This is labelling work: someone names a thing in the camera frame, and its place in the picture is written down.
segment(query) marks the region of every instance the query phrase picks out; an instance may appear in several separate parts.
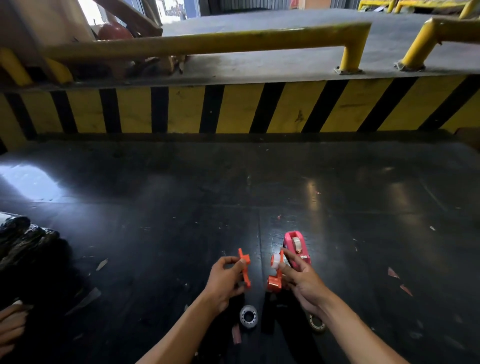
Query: hand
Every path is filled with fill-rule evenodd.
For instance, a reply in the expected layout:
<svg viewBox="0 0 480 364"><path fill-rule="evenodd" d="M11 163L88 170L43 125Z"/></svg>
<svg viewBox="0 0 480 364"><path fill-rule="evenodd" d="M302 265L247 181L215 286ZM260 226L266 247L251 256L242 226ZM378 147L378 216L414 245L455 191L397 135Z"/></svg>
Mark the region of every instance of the hand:
<svg viewBox="0 0 480 364"><path fill-rule="evenodd" d="M235 265L225 269L225 264ZM241 271L245 268L245 261L237 256L223 256L212 266L207 286L204 289L212 301L217 314L228 307L230 298L238 296L245 291L245 286L238 286L242 276Z"/></svg>
<svg viewBox="0 0 480 364"><path fill-rule="evenodd" d="M298 255L290 250L282 248L284 255L290 262L295 262L298 269L295 270L285 263L280 263L279 268L283 274L282 287L290 288L302 307L312 315L319 317L322 303L332 294L325 286L312 266L306 263Z"/></svg>
<svg viewBox="0 0 480 364"><path fill-rule="evenodd" d="M0 311L0 359L13 350L12 341L24 333L27 309L22 304L13 304Z"/></svg>

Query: person's hand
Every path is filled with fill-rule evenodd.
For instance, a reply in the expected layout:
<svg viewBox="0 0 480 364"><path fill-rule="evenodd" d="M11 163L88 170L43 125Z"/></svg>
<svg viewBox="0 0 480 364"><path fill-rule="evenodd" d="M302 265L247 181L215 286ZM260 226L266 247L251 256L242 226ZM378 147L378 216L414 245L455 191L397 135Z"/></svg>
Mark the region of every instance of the person's hand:
<svg viewBox="0 0 480 364"><path fill-rule="evenodd" d="M226 264L235 265L225 269ZM237 256L223 256L212 266L204 293L212 300L217 314L228 307L228 301L245 291L245 286L238 286L245 268L245 261Z"/></svg>
<svg viewBox="0 0 480 364"><path fill-rule="evenodd" d="M280 263L282 280L286 283L286 287L292 290L302 307L312 315L319 317L318 311L321 309L322 303L332 292L325 286L311 265L290 250L285 248L282 250L289 261L295 262L298 266L295 270L285 263Z"/></svg>
<svg viewBox="0 0 480 364"><path fill-rule="evenodd" d="M23 304L12 304L0 311L0 359L13 350L12 341L24 333L27 309Z"/></svg>

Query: yellow and black striped wall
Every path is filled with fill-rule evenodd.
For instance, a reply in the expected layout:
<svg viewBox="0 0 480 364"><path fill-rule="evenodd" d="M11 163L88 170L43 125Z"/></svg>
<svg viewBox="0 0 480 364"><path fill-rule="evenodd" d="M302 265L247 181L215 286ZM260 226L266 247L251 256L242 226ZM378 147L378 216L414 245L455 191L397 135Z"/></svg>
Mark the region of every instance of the yellow and black striped wall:
<svg viewBox="0 0 480 364"><path fill-rule="evenodd" d="M46 133L454 133L480 126L480 75L0 94L3 152Z"/></svg>

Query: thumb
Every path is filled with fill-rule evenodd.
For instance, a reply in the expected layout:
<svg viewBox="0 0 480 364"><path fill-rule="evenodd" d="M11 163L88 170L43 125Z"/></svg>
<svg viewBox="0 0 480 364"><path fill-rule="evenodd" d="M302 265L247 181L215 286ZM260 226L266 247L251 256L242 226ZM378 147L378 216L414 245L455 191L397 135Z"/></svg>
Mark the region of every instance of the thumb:
<svg viewBox="0 0 480 364"><path fill-rule="evenodd" d="M231 269L234 273L240 274L246 265L245 259L240 259Z"/></svg>
<svg viewBox="0 0 480 364"><path fill-rule="evenodd" d="M297 272L295 269L293 269L292 267L286 265L284 262L280 262L278 264L278 267L280 268L280 271L285 274L285 276L287 277L287 279L291 282L294 282L296 283L297 282L297 278L298 278L298 274L300 274L299 272Z"/></svg>

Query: black floor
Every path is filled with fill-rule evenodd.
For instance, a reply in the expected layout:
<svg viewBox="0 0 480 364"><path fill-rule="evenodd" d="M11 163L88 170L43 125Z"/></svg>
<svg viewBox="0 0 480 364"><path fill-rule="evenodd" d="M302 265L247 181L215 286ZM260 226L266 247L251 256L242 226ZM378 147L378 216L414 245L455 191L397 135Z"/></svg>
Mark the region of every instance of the black floor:
<svg viewBox="0 0 480 364"><path fill-rule="evenodd" d="M134 363L202 290L211 265L241 247L252 259L244 303L262 322L234 346L243 302L233 303L233 319L216 322L199 356L346 363L291 297L264 294L270 254L291 230L303 233L325 283L411 363L479 361L480 157L456 141L56 141L2 156L0 174L0 210L70 243L85 286L77 300L102 292L48 337L27 324L12 361Z"/></svg>

